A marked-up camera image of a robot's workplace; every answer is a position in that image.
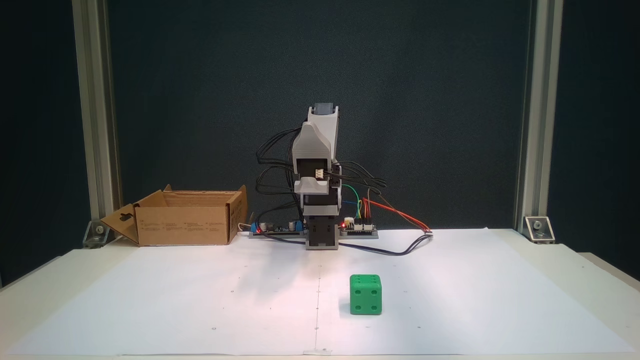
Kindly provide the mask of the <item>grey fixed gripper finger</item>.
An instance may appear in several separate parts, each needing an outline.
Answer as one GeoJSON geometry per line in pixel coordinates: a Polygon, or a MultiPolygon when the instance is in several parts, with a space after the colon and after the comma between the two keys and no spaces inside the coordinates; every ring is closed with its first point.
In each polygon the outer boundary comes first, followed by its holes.
{"type": "Polygon", "coordinates": [[[332,148],[327,137],[315,123],[302,123],[292,146],[293,157],[332,157],[332,148]]]}

